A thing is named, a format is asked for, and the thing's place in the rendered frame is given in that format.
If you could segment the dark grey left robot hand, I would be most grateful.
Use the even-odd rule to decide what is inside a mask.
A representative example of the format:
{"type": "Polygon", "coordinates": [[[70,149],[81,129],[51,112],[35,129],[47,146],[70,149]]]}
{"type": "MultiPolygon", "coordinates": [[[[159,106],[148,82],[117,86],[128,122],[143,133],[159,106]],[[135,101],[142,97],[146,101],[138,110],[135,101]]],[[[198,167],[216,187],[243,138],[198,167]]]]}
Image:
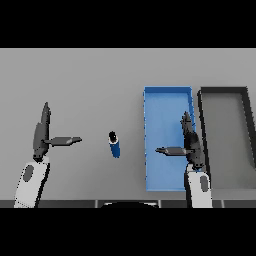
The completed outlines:
{"type": "Polygon", "coordinates": [[[50,147],[71,146],[81,142],[81,137],[50,137],[51,110],[48,103],[44,104],[41,120],[36,124],[33,138],[33,160],[42,162],[50,147]]]}

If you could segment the blue bin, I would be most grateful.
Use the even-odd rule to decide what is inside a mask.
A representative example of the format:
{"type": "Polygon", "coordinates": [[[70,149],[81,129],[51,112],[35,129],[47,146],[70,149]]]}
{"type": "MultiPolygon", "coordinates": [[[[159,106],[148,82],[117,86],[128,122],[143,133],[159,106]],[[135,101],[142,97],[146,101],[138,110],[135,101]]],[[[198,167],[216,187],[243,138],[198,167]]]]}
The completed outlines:
{"type": "Polygon", "coordinates": [[[192,88],[190,86],[145,86],[144,155],[148,192],[184,191],[185,156],[165,156],[161,147],[184,147],[181,119],[190,114],[196,129],[192,88]]]}

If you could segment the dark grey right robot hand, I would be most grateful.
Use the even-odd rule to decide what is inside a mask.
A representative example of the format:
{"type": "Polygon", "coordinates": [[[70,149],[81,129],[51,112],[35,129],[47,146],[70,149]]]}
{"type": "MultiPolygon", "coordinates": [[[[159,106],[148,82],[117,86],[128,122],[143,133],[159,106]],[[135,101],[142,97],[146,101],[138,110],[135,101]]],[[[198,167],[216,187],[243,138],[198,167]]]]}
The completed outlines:
{"type": "Polygon", "coordinates": [[[204,166],[202,148],[198,134],[193,129],[192,119],[188,112],[184,112],[180,123],[184,137],[184,146],[160,147],[156,148],[155,151],[166,156],[185,156],[187,162],[192,165],[192,168],[199,170],[204,166]]]}

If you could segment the dark grey bin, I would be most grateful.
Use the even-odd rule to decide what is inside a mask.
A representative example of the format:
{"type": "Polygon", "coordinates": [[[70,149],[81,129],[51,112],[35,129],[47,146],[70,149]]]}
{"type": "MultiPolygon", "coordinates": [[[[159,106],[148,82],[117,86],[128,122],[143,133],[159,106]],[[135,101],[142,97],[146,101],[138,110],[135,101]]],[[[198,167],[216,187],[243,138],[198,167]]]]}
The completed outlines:
{"type": "Polygon", "coordinates": [[[247,87],[201,87],[206,170],[215,190],[256,189],[256,129],[247,87]]]}

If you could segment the blue pipe with dark end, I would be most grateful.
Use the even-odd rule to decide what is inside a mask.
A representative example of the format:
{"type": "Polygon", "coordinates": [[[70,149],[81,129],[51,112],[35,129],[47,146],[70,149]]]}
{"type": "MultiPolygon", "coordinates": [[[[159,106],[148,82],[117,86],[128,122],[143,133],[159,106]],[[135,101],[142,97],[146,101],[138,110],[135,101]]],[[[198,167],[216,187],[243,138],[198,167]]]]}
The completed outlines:
{"type": "Polygon", "coordinates": [[[111,131],[109,133],[108,142],[109,142],[113,157],[119,158],[120,157],[119,138],[114,131],[111,131]]]}

